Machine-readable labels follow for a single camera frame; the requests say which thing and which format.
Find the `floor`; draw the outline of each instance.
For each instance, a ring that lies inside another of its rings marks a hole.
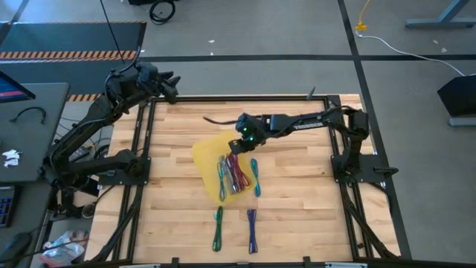
[[[111,20],[146,20],[148,6],[104,0]],[[352,26],[365,0],[344,0]],[[476,54],[476,28],[408,30],[405,20],[434,18],[451,0],[373,1],[366,34],[417,54]],[[0,2],[0,21],[13,17],[20,0]],[[162,26],[147,25],[142,57],[319,54],[351,55],[335,0],[181,0]],[[476,16],[471,1],[460,16]],[[98,1],[30,0],[21,22],[103,21]],[[394,55],[373,39],[356,39],[360,55]],[[451,61],[464,74],[476,61]],[[178,89],[190,94],[362,93],[353,61],[242,60],[156,62],[182,76]],[[436,91],[457,73],[424,61],[362,61],[368,91],[393,177],[414,259],[476,263],[476,129],[451,128]],[[67,103],[65,114],[80,118],[88,103]],[[81,223],[59,223],[57,234]]]

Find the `yellow plastic sheet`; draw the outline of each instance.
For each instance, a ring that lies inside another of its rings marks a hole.
[[[223,183],[225,184],[226,199],[223,202],[221,202],[219,199],[220,180],[216,167],[218,158],[220,156],[226,156],[227,153],[231,153],[228,142],[235,138],[236,137],[233,131],[224,131],[214,138],[205,139],[195,143],[192,149],[193,161],[202,174],[205,188],[207,189],[210,198],[220,205],[233,202],[236,198],[242,196],[250,189],[253,189],[256,185],[256,179],[254,178],[254,174],[250,166],[250,159],[245,153],[241,153],[238,155],[239,167],[251,180],[251,185],[248,186],[244,191],[231,195],[230,191],[228,190],[227,180],[224,178]]]

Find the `yellow cable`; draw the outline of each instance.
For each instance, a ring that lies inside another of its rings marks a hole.
[[[371,1],[372,0],[367,0],[367,2],[364,5],[364,8],[362,8],[362,11],[360,12],[360,16],[358,16],[358,23],[357,23],[357,26],[356,26],[356,31],[365,31],[365,30],[367,30],[367,26],[364,24],[363,18],[364,18],[365,10],[367,9],[367,7],[368,7],[368,5]]]

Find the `gray desk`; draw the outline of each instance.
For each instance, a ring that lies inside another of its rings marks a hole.
[[[25,86],[28,90],[32,91],[32,93],[36,95],[36,100],[34,100],[36,101],[36,103],[33,103],[33,101],[31,100],[21,101],[17,103],[0,103],[0,113],[4,112],[4,108],[6,106],[10,107],[10,109],[12,109],[12,107],[15,109],[15,112],[6,112],[14,113],[16,115],[16,113],[19,112],[16,111],[17,108],[14,107],[16,104],[22,107],[25,105],[26,107],[40,106],[45,109],[45,111],[47,112],[47,120],[45,124],[46,127],[44,127],[43,129],[44,132],[42,133],[42,135],[48,138],[44,138],[44,140],[42,140],[42,142],[45,144],[31,145],[35,146],[39,150],[44,150],[45,147],[48,148],[48,146],[51,144],[52,139],[54,137],[54,133],[56,132],[56,128],[62,114],[62,109],[65,105],[65,101],[68,95],[69,85],[67,83],[50,83],[24,84],[23,86]],[[27,113],[28,114],[24,114],[21,116],[18,123],[24,124],[27,121],[31,121],[36,123],[32,125],[32,127],[37,126],[39,124],[39,121],[41,120],[41,112],[28,111]],[[6,129],[2,123],[0,136],[5,131]],[[33,128],[31,130],[25,129],[25,132],[26,133],[24,137],[18,137],[18,139],[23,140],[24,143],[33,143],[32,141],[28,140],[28,137],[30,135],[35,135],[35,133],[38,133],[38,131],[35,131],[35,129]],[[32,161],[31,163],[41,164],[42,158],[43,156],[41,156],[40,159],[31,159],[30,161]],[[21,158],[20,166],[18,166],[17,168],[21,168],[22,170],[24,170],[22,171],[22,174],[25,174],[26,176],[32,176],[33,181],[36,180],[36,170],[39,168],[39,165],[24,165],[23,159]],[[3,176],[3,172],[3,170],[0,171],[0,176]],[[0,229],[0,250],[3,250],[5,244],[8,243],[8,241],[10,241],[12,236],[14,236],[15,234],[19,232],[29,232],[32,229],[40,227],[44,222],[46,208],[48,207],[48,202],[53,193],[52,188],[46,181],[24,183],[21,187],[22,189],[20,192],[19,201],[17,203],[16,210],[14,211],[11,227],[6,229]],[[31,253],[35,250],[36,244],[38,242],[39,232],[40,230],[37,230],[32,234],[33,241],[27,253]],[[29,267],[30,263],[31,258],[25,258],[22,262],[22,266]]]

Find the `black power cord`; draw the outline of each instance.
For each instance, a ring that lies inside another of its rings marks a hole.
[[[170,6],[172,6],[172,11],[170,11],[169,16],[165,18],[159,16],[162,14],[162,12],[160,12],[158,15],[154,13],[155,8],[161,3],[167,3],[167,4],[170,4]],[[170,21],[170,19],[175,14],[176,14],[176,5],[173,3],[173,0],[157,0],[152,4],[152,6],[149,9],[150,20],[155,25],[165,24],[166,22]]]

